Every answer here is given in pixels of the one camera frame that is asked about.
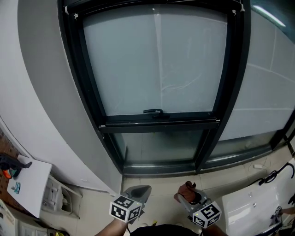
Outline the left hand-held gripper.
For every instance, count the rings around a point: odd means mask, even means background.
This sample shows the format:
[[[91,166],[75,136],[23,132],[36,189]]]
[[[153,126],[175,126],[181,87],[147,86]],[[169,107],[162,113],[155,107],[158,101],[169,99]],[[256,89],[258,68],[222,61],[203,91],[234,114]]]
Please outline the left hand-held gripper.
[[[116,195],[110,202],[109,215],[117,220],[132,224],[144,211],[152,187],[137,185],[129,187],[122,194]]]

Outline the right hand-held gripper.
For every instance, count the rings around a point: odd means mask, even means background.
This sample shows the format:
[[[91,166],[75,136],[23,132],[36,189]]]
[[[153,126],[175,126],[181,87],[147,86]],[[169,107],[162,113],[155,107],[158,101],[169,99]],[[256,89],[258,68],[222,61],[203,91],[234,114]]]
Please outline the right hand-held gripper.
[[[215,201],[212,201],[206,193],[194,190],[196,203],[188,202],[181,194],[177,198],[182,206],[188,211],[189,219],[201,228],[207,228],[220,220],[222,210]]]

